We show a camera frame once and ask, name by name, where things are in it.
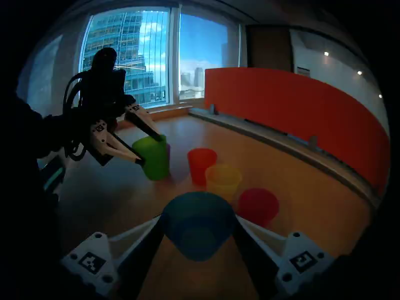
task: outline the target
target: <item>orange wall panel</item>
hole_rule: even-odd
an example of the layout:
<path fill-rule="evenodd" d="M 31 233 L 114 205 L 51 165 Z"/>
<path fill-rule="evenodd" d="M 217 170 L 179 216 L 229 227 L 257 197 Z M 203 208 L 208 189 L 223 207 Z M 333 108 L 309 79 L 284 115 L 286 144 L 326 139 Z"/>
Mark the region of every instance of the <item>orange wall panel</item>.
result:
<path fill-rule="evenodd" d="M 326 83 L 264 68 L 205 71 L 205 103 L 308 141 L 355 169 L 380 194 L 390 166 L 390 141 L 365 106 Z"/>

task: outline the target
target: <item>orange cup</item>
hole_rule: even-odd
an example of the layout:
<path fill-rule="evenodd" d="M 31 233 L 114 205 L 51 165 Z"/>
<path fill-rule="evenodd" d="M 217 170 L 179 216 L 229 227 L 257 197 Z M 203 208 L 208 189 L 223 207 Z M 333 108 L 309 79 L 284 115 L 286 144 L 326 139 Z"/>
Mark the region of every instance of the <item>orange cup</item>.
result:
<path fill-rule="evenodd" d="M 195 148 L 187 153 L 191 181 L 198 186 L 206 185 L 206 170 L 217 162 L 217 153 L 207 148 Z"/>

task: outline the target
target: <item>blue cup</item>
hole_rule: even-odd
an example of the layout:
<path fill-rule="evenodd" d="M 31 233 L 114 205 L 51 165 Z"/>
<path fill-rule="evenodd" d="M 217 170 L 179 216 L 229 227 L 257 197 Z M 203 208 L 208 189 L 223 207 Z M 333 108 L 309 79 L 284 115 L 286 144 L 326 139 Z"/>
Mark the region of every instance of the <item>blue cup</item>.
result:
<path fill-rule="evenodd" d="M 188 192 L 164 208 L 161 226 L 165 235 L 188 259 L 211 258 L 231 236 L 235 212 L 223 198 L 209 192 Z"/>

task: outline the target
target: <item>green cup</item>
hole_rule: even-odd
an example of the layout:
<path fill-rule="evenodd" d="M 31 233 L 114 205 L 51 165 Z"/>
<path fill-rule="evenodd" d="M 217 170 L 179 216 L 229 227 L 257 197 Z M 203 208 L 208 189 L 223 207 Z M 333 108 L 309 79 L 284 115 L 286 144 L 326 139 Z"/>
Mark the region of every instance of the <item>green cup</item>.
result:
<path fill-rule="evenodd" d="M 161 135 L 162 141 L 151 136 L 138 139 L 132 144 L 133 150 L 144 158 L 142 169 L 150 180 L 161 180 L 170 173 L 170 161 L 167 153 L 167 138 Z"/>

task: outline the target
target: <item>yellow cup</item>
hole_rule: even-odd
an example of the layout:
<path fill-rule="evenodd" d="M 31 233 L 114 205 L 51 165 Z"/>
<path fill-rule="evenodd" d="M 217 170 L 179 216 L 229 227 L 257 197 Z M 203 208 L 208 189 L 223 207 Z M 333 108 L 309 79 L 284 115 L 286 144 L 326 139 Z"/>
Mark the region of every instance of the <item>yellow cup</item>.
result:
<path fill-rule="evenodd" d="M 231 203 L 242 181 L 238 169 L 227 164 L 215 164 L 205 171 L 207 192 L 216 194 Z"/>

